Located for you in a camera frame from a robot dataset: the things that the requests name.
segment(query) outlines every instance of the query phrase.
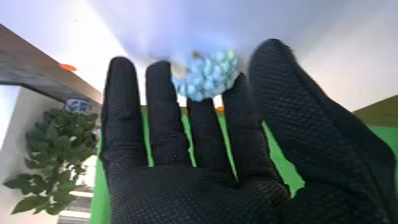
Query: textured glove fabric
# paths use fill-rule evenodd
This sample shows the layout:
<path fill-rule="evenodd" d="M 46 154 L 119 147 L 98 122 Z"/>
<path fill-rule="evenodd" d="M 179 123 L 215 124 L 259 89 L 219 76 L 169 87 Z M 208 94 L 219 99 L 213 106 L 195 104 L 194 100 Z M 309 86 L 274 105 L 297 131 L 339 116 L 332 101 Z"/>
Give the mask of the textured glove fabric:
<path fill-rule="evenodd" d="M 148 167 L 135 68 L 128 59 L 112 60 L 101 118 L 112 224 L 396 223 L 391 150 L 323 95 L 277 40 L 256 51 L 249 81 L 254 98 L 243 74 L 222 94 L 235 177 L 213 102 L 188 100 L 192 167 L 171 64 L 149 66 Z M 263 119 L 306 180 L 293 199 L 270 161 Z"/>
<path fill-rule="evenodd" d="M 258 48 L 249 73 L 261 118 L 306 181 L 283 205 L 283 222 L 396 223 L 393 151 L 275 39 Z"/>

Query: light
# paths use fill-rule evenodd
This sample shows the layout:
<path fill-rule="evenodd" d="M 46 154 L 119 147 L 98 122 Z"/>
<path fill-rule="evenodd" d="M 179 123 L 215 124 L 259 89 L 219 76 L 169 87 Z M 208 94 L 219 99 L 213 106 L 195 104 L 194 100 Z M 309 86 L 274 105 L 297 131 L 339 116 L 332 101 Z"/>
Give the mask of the light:
<path fill-rule="evenodd" d="M 71 72 L 75 72 L 78 69 L 75 66 L 68 65 L 68 64 L 59 64 L 60 68 Z"/>
<path fill-rule="evenodd" d="M 219 112 L 224 112 L 224 107 L 222 107 L 222 106 L 217 107 L 217 111 L 219 111 Z"/>

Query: palm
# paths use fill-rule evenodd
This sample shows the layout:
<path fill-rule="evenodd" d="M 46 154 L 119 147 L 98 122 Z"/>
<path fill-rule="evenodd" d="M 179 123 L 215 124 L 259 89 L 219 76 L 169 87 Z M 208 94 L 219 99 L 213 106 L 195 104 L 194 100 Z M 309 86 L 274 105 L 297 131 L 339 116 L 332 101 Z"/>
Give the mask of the palm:
<path fill-rule="evenodd" d="M 270 195 L 286 194 L 275 181 L 254 180 L 240 185 L 226 175 L 190 166 L 137 170 L 119 185 L 124 187 L 117 189 L 123 192 L 114 199 L 114 216 L 132 223 L 263 223 L 259 220 L 275 219 Z"/>
<path fill-rule="evenodd" d="M 149 66 L 146 75 L 155 160 L 148 167 L 135 68 L 116 58 L 101 151 L 112 223 L 398 223 L 391 149 L 327 98 L 281 41 L 261 45 L 249 73 L 261 118 L 306 180 L 304 189 L 290 199 L 243 75 L 222 94 L 236 178 L 210 99 L 187 105 L 192 167 L 167 62 Z"/>

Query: potted plant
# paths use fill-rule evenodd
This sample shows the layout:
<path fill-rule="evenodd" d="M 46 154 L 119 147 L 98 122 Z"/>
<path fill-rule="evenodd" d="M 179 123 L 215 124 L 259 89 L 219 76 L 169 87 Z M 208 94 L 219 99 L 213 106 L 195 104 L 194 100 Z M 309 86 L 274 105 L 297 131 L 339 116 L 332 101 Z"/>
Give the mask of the potted plant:
<path fill-rule="evenodd" d="M 12 214 L 34 209 L 34 214 L 46 211 L 57 215 L 76 199 L 71 191 L 85 172 L 82 163 L 96 154 L 96 118 L 96 114 L 59 109 L 44 112 L 43 121 L 27 133 L 25 164 L 32 172 L 4 183 L 23 193 Z"/>

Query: white crumpled object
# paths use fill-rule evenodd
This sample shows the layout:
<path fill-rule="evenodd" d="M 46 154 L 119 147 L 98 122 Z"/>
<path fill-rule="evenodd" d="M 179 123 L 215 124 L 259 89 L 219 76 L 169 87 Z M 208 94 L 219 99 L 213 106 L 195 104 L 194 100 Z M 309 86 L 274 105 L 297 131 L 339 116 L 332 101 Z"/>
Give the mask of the white crumpled object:
<path fill-rule="evenodd" d="M 172 66 L 172 84 L 178 94 L 194 101 L 213 98 L 231 89 L 238 77 L 238 57 L 231 50 L 217 51 L 210 57 L 197 54 L 181 73 Z"/>

